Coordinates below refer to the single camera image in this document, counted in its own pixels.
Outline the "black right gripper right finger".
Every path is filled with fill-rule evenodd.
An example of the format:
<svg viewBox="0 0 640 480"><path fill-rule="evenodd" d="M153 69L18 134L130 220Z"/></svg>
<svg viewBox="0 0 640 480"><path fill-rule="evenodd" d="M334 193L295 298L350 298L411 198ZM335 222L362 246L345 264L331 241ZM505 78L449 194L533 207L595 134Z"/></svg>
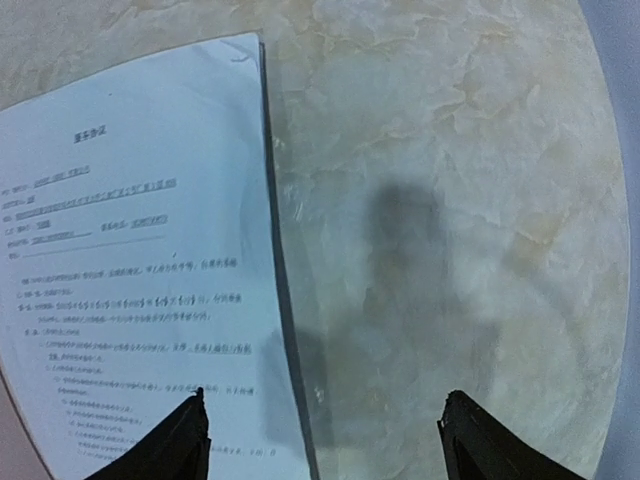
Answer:
<svg viewBox="0 0 640 480"><path fill-rule="evenodd" d="M453 480L583 480L527 445L462 390L450 392L437 422Z"/></svg>

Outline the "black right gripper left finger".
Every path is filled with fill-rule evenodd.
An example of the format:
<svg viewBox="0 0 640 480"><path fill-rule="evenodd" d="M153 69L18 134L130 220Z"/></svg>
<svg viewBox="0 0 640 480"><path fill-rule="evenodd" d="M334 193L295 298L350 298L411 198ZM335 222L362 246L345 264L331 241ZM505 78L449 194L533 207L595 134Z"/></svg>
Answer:
<svg viewBox="0 0 640 480"><path fill-rule="evenodd" d="M209 420L196 389L129 451L87 480L205 480Z"/></svg>

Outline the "pink paper folder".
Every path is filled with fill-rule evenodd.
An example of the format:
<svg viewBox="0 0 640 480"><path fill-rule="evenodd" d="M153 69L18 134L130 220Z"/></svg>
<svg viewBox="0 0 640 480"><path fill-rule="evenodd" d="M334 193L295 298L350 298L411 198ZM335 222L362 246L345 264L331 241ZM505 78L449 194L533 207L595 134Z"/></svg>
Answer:
<svg viewBox="0 0 640 480"><path fill-rule="evenodd" d="M1 478L48 480L49 475L24 430L1 379Z"/></svg>

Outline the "printed white top sheet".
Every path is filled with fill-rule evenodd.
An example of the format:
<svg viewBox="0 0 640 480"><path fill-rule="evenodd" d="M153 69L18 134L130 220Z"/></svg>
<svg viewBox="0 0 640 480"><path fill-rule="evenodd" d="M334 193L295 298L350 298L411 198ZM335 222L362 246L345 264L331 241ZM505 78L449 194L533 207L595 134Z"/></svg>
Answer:
<svg viewBox="0 0 640 480"><path fill-rule="evenodd" d="M265 49L140 57L1 113L1 372L48 473L83 479L204 392L212 479L314 479Z"/></svg>

